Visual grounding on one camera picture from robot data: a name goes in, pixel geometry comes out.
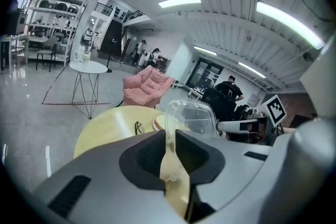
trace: ceiling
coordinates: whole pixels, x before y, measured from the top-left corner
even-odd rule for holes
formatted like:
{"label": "ceiling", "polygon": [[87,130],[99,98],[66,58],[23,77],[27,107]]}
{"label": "ceiling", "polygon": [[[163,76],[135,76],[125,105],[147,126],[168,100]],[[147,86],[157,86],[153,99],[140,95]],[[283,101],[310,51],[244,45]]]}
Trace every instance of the ceiling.
{"label": "ceiling", "polygon": [[[151,18],[142,28],[186,33],[192,44],[214,51],[217,57],[204,56],[235,70],[264,90],[302,91],[299,81],[310,66],[305,52],[313,58],[318,51],[283,24],[256,12],[259,0],[202,0],[201,4],[162,9],[164,0],[122,0]],[[325,41],[334,24],[319,20],[332,19],[333,12],[322,0],[260,0],[290,13],[304,22]],[[238,62],[244,62],[266,76],[258,77]]]}

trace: floor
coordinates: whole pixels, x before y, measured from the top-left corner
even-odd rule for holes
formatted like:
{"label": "floor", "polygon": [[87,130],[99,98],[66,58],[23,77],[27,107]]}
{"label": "floor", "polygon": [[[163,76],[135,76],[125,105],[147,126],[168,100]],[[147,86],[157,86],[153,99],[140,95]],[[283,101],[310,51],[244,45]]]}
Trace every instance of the floor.
{"label": "floor", "polygon": [[[93,58],[106,64],[106,60]],[[68,66],[57,64],[49,73],[49,65],[35,62],[8,68],[0,74],[0,142],[2,160],[12,179],[32,192],[48,176],[46,158],[50,158],[51,173],[72,160],[79,134],[90,121],[85,106],[72,106],[72,92],[76,72]],[[93,116],[115,107],[123,97],[122,78],[138,68],[110,62],[112,73],[99,78],[99,104]],[[86,99],[91,99],[92,90],[88,77],[83,77]],[[165,111],[167,104],[186,98],[182,89],[169,89],[156,109]],[[74,101],[82,101],[77,91]]]}

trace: man in black shirt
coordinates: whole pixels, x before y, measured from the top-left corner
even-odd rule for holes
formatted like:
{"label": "man in black shirt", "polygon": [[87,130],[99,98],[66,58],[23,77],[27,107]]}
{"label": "man in black shirt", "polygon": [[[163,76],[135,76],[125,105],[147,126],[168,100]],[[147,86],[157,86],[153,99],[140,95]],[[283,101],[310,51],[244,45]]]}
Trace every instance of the man in black shirt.
{"label": "man in black shirt", "polygon": [[244,96],[240,88],[235,85],[235,80],[236,78],[234,76],[230,76],[227,81],[223,81],[220,84],[217,84],[215,89],[224,95],[229,95],[233,101],[237,102],[243,99]]}

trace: eyeglasses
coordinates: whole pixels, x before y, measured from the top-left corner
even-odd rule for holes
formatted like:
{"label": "eyeglasses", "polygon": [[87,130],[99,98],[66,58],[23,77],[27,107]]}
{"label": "eyeglasses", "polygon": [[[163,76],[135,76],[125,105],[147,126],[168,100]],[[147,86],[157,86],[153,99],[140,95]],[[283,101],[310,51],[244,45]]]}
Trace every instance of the eyeglasses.
{"label": "eyeglasses", "polygon": [[143,126],[138,121],[136,121],[134,124],[134,131],[135,131],[135,135],[138,135],[138,133],[142,134],[145,132]]}

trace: pink armchair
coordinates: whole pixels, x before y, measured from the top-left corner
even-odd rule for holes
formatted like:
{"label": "pink armchair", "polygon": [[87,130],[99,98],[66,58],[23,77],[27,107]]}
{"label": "pink armchair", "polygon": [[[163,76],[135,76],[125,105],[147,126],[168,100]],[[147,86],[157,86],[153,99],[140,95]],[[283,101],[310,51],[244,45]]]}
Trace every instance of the pink armchair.
{"label": "pink armchair", "polygon": [[123,102],[127,105],[142,105],[153,108],[160,103],[161,97],[174,80],[174,78],[165,76],[152,66],[147,66],[138,74],[123,79]]}

